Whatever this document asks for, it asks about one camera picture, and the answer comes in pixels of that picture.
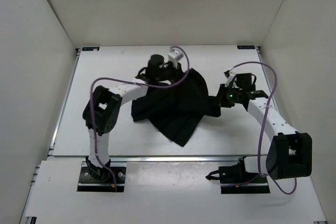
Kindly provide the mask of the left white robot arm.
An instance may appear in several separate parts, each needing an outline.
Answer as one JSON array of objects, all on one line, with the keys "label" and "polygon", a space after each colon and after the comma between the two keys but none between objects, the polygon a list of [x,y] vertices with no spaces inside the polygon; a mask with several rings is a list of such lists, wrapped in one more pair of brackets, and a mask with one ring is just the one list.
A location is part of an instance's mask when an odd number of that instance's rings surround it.
[{"label": "left white robot arm", "polygon": [[90,154],[86,157],[86,164],[91,177],[99,183],[110,178],[116,181],[115,174],[110,168],[108,151],[109,133],[115,127],[120,108],[137,98],[146,95],[148,88],[158,88],[159,82],[169,81],[174,87],[184,81],[188,75],[182,71],[180,60],[184,53],[172,49],[168,60],[161,55],[152,55],[146,67],[139,70],[131,81],[120,81],[114,88],[96,86],[90,88],[90,99],[82,117],[90,137]]}]

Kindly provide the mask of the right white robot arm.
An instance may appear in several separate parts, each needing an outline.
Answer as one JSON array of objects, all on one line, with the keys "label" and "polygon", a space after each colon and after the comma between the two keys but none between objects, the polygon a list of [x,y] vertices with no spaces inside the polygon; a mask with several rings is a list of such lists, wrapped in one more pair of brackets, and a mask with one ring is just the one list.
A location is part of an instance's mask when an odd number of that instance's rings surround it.
[{"label": "right white robot arm", "polygon": [[312,138],[300,133],[279,114],[263,90],[256,89],[252,73],[224,73],[227,81],[221,84],[216,102],[231,108],[241,104],[261,126],[270,147],[267,155],[247,156],[235,169],[236,178],[248,182],[254,174],[268,175],[274,180],[308,177],[312,172]]}]

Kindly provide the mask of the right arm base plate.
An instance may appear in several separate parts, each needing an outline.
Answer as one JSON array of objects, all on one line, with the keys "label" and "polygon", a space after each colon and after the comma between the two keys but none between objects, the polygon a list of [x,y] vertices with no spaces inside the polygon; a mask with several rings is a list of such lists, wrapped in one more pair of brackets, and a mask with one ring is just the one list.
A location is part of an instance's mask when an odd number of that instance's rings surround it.
[{"label": "right arm base plate", "polygon": [[219,166],[205,178],[219,181],[222,195],[270,193],[267,179],[258,173],[247,172],[243,158],[234,165]]}]

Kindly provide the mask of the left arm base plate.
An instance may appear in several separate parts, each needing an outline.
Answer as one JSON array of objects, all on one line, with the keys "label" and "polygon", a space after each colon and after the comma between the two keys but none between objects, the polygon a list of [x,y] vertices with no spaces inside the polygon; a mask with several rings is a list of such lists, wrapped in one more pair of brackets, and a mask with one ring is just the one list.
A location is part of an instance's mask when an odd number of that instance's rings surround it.
[{"label": "left arm base plate", "polygon": [[110,172],[103,175],[102,178],[98,178],[93,175],[87,165],[82,165],[77,191],[79,192],[105,192],[105,193],[123,193],[125,187],[126,171],[125,166],[112,166],[112,171],[116,177],[116,185],[113,182],[113,177]]}]

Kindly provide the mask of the black pleated skirt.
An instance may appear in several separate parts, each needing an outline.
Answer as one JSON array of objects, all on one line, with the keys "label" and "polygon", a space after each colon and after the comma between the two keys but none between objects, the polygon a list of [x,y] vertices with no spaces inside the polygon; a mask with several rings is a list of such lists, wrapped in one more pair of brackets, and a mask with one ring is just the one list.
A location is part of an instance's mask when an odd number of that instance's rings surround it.
[{"label": "black pleated skirt", "polygon": [[165,137],[183,147],[204,116],[221,116],[214,100],[203,76],[190,69],[187,78],[176,87],[148,88],[146,96],[132,101],[131,116],[134,122],[148,119]]}]

